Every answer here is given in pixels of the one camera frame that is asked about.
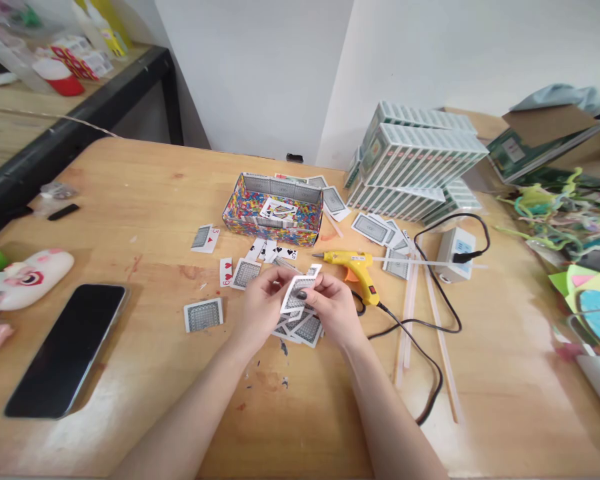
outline hand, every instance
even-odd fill
[[[249,282],[242,318],[233,327],[231,339],[251,357],[278,324],[282,300],[294,275],[296,273],[288,268],[272,267]]]
[[[298,294],[300,300],[303,299],[302,293],[307,295],[305,302],[318,312],[327,337],[340,348],[367,340],[358,320],[351,289],[344,282],[328,273],[321,273],[313,289],[304,289]]]

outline power cord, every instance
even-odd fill
[[[447,222],[448,220],[450,220],[452,218],[456,218],[456,217],[472,217],[472,218],[475,218],[476,220],[478,220],[480,222],[480,224],[482,224],[482,228],[485,232],[485,240],[487,241],[487,245],[485,246],[484,249],[477,250],[475,252],[456,253],[453,256],[454,263],[466,263],[473,258],[479,257],[480,255],[482,255],[484,252],[486,252],[489,249],[489,247],[491,246],[491,238],[489,237],[489,230],[488,230],[487,224],[484,222],[484,220],[482,220],[482,218],[480,218],[480,216],[478,216],[474,213],[455,213],[453,215],[450,215],[450,216],[444,218],[440,222],[430,226],[429,228],[424,229],[421,232],[418,232],[418,234],[416,234],[416,236],[414,236],[413,243],[414,243],[415,247],[418,249],[418,252],[420,252],[420,255],[422,256],[424,261],[428,261],[429,259],[427,258],[425,253],[420,248],[420,245],[418,245],[418,242],[417,242],[418,237],[420,235],[422,235],[423,233],[433,230],[434,228],[440,226],[441,224]],[[427,400],[427,404],[425,405],[425,408],[424,408],[422,414],[420,414],[420,416],[416,420],[416,423],[418,425],[422,425],[429,418],[429,415],[431,414],[431,411],[433,410],[435,401],[438,398],[438,394],[440,393],[440,390],[442,390],[442,384],[444,382],[444,375],[442,374],[442,370],[441,370],[440,366],[435,362],[435,360],[433,360],[430,356],[428,356],[428,354],[426,354],[426,352],[424,350],[422,350],[422,347],[420,347],[420,345],[418,345],[418,342],[416,342],[415,338],[413,338],[412,334],[410,334],[410,332],[407,330],[407,328],[405,327],[405,324],[406,323],[418,323],[420,325],[424,325],[426,327],[429,327],[429,328],[432,328],[435,330],[441,330],[446,333],[460,333],[462,331],[462,322],[460,321],[460,317],[458,316],[457,312],[453,308],[453,306],[452,306],[451,302],[449,301],[449,298],[445,294],[444,290],[442,290],[442,286],[440,285],[440,282],[438,282],[438,278],[435,275],[435,273],[433,272],[433,269],[431,268],[431,266],[427,265],[427,268],[429,269],[429,272],[431,273],[431,277],[433,278],[433,281],[435,282],[435,285],[438,288],[438,291],[442,295],[442,298],[444,298],[445,303],[449,307],[449,310],[451,310],[451,313],[453,314],[453,318],[455,318],[455,321],[458,324],[458,328],[456,330],[451,330],[451,329],[444,328],[444,327],[438,327],[437,325],[434,325],[432,323],[425,322],[422,320],[418,320],[418,319],[406,319],[406,320],[400,321],[400,320],[398,320],[398,318],[396,318],[396,316],[394,314],[392,314],[392,312],[386,306],[384,306],[384,304],[382,304],[382,302],[378,302],[378,308],[380,308],[380,310],[383,310],[384,312],[388,313],[389,316],[395,320],[396,324],[382,332],[374,333],[373,335],[370,335],[367,337],[369,340],[373,340],[375,338],[382,337],[383,335],[386,335],[386,334],[396,330],[396,328],[402,328],[402,330],[405,331],[405,333],[409,336],[409,338],[411,339],[413,344],[416,346],[418,351],[420,353],[422,353],[422,355],[427,360],[429,360],[433,364],[433,366],[436,368],[436,370],[438,371],[438,381],[436,382],[435,386],[431,390],[431,394],[429,395],[429,399]],[[352,293],[358,299],[361,300],[361,298],[358,294],[356,294],[353,291],[352,291]]]

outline yellow glue gun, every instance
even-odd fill
[[[362,286],[362,300],[365,305],[377,305],[380,296],[373,286],[373,280],[367,268],[373,263],[370,253],[358,253],[353,251],[332,251],[315,253],[314,257],[322,258],[325,262],[333,265],[344,265],[347,268],[347,281],[359,281]]]

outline smartphone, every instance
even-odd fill
[[[9,399],[5,415],[44,419],[68,415],[127,298],[122,285],[76,288]]]

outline power strip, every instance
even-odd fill
[[[442,235],[440,250],[438,250],[438,261],[452,263],[456,253],[471,253],[475,250],[475,237],[469,232],[455,227],[447,230]],[[473,260],[466,263],[455,263],[450,266],[437,266],[434,268],[440,280],[445,283],[455,283],[471,279],[471,268]]]

